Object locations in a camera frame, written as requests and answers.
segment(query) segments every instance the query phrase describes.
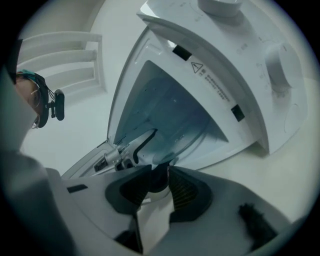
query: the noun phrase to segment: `dial knob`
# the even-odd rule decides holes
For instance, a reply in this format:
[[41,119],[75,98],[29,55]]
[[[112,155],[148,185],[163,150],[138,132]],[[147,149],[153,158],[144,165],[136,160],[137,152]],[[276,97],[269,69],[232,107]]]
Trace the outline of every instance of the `dial knob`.
[[198,6],[204,12],[230,18],[235,16],[244,0],[198,0]]
[[265,63],[275,91],[283,92],[304,84],[299,57],[289,43],[270,46]]

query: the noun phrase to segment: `gray panel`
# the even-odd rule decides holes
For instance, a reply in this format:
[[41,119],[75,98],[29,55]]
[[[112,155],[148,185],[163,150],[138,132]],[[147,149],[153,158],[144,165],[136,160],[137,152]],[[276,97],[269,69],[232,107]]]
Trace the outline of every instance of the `gray panel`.
[[[82,211],[74,198],[68,192],[66,184],[61,179],[58,171],[47,169],[47,173],[50,186],[53,191],[54,200],[65,222],[65,225],[67,226],[74,240],[78,255],[139,255],[115,242],[107,233],[104,232],[104,230],[93,223],[93,221],[87,216],[87,212]],[[104,175],[107,175],[107,173],[93,178],[100,178],[103,180]],[[119,172],[119,176],[121,175],[125,176],[126,174]]]
[[116,212],[107,201],[105,190],[109,184],[140,170],[142,167],[111,173],[107,172],[93,177],[64,180],[63,183],[66,188],[79,184],[84,184],[88,187],[84,190],[71,193],[70,195],[81,211],[99,227],[99,229],[109,237],[115,239],[122,232],[129,230],[133,217]]
[[73,239],[56,206],[45,168],[18,152],[1,153],[0,163],[3,194],[33,239],[51,255],[75,255]]
[[151,251],[151,256],[239,256],[249,253],[254,241],[238,215],[239,206],[244,203],[255,204],[255,208],[264,213],[267,222],[279,233],[290,225],[277,209],[246,187],[198,171],[177,168],[207,183],[212,189],[213,201],[197,220],[171,223],[169,232]]

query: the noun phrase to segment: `person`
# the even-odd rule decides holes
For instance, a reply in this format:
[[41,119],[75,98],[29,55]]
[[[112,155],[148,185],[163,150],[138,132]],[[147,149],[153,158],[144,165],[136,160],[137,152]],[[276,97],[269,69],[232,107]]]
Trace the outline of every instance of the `person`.
[[37,113],[33,128],[42,128],[49,117],[49,96],[55,99],[55,94],[46,85],[45,79],[30,70],[22,69],[16,72],[14,88]]

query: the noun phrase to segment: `white plastic housing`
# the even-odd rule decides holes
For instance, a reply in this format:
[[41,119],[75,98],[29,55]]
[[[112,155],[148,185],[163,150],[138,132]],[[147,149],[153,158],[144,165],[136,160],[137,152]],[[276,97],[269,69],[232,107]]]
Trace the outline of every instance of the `white plastic housing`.
[[218,17],[233,17],[241,8],[244,0],[198,0],[198,5],[204,12]]
[[[197,170],[254,142],[271,154],[306,119],[299,59],[251,2],[221,19],[197,0],[149,0],[138,16],[148,27],[119,79],[108,141],[124,146],[157,129],[139,164],[156,165],[167,152],[176,166]],[[177,45],[189,55],[175,52]],[[285,90],[275,90],[284,82]]]

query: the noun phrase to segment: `white wall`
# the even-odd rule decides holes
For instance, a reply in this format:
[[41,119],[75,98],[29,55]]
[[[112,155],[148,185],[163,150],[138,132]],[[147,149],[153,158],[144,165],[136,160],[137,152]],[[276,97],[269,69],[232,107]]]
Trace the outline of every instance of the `white wall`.
[[50,0],[20,33],[26,39],[58,31],[89,31],[104,0]]
[[49,117],[44,128],[30,130],[22,145],[23,153],[63,174],[107,139],[109,111],[119,76],[132,47],[146,27],[136,16],[144,2],[106,0],[103,3],[91,32],[103,35],[103,66],[108,94],[102,93],[67,106],[63,121]]

